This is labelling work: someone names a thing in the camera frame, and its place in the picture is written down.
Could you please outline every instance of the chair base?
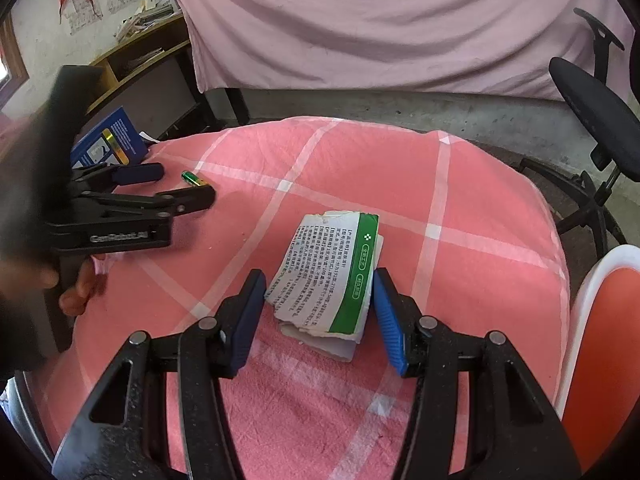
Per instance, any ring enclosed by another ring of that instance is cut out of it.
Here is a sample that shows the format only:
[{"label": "chair base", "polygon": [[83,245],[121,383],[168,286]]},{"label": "chair base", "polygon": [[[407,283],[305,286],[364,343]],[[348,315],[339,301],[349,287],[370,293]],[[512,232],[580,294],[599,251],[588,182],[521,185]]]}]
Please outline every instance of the chair base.
[{"label": "chair base", "polygon": [[593,180],[586,171],[583,171],[580,175],[567,177],[559,173],[559,171],[528,157],[524,157],[520,161],[520,165],[515,169],[519,173],[523,173],[524,170],[531,170],[539,174],[577,203],[578,211],[556,222],[558,234],[564,234],[574,227],[589,226],[593,232],[593,241],[596,245],[598,259],[603,258],[609,251],[607,231],[613,235],[620,245],[626,244],[622,229],[604,205],[609,196],[611,196],[612,183],[603,183],[596,189]]}]

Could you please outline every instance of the blue gripper pad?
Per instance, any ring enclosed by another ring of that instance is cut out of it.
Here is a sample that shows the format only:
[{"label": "blue gripper pad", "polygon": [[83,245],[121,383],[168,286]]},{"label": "blue gripper pad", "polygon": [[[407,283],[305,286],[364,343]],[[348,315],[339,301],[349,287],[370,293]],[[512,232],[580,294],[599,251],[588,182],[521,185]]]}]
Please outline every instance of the blue gripper pad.
[{"label": "blue gripper pad", "polygon": [[220,330],[225,334],[223,343],[229,352],[227,367],[232,377],[249,358],[266,291],[267,279],[264,273],[253,269],[244,281],[240,293],[223,301],[216,314],[216,319],[221,323]]},{"label": "blue gripper pad", "polygon": [[164,177],[164,167],[159,162],[136,164],[135,166],[119,166],[113,172],[113,181],[119,186],[152,182]]},{"label": "blue gripper pad", "polygon": [[397,297],[398,292],[391,282],[388,272],[386,269],[376,269],[373,273],[373,307],[376,310],[389,362],[404,377],[409,363],[404,354],[404,336],[390,296]]}]

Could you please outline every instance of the wooden window frame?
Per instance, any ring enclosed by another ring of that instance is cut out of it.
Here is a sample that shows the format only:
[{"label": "wooden window frame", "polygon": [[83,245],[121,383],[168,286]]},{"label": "wooden window frame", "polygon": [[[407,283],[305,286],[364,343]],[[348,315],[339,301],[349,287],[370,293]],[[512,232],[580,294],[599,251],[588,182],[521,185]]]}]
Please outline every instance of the wooden window frame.
[{"label": "wooden window frame", "polygon": [[8,72],[7,78],[0,82],[0,109],[2,109],[17,89],[29,79],[29,73],[24,66],[20,48],[15,39],[14,22],[10,13],[0,24],[0,57]]}]

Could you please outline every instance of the metal screw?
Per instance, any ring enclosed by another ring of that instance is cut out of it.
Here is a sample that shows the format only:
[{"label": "metal screw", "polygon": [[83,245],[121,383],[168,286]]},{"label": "metal screw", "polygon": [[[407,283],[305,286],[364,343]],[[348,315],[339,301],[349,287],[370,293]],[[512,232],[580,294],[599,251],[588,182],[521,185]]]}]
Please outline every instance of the metal screw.
[{"label": "metal screw", "polygon": [[438,326],[438,320],[433,316],[422,316],[418,323],[425,330],[433,330]]},{"label": "metal screw", "polygon": [[218,320],[215,317],[207,316],[203,317],[198,322],[198,327],[201,330],[213,330],[218,325]]},{"label": "metal screw", "polygon": [[498,346],[504,345],[507,342],[507,336],[505,336],[502,332],[494,330],[489,334],[489,341]]},{"label": "metal screw", "polygon": [[145,341],[146,341],[146,332],[143,332],[142,330],[138,330],[137,332],[134,332],[129,336],[129,342],[132,345],[139,345],[140,343],[143,343]]}]

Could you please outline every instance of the human hand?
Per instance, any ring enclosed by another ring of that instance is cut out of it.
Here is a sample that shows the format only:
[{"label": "human hand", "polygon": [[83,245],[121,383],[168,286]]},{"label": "human hand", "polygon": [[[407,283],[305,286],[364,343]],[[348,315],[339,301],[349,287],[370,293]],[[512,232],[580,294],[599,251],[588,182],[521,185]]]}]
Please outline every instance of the human hand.
[{"label": "human hand", "polygon": [[[94,257],[101,260],[105,256],[100,254]],[[58,273],[48,267],[0,260],[0,296],[8,300],[17,300],[30,290],[53,288],[59,279]],[[60,295],[62,312],[67,316],[84,314],[87,301],[94,294],[97,285],[94,262],[88,258],[80,267],[76,284]]]}]

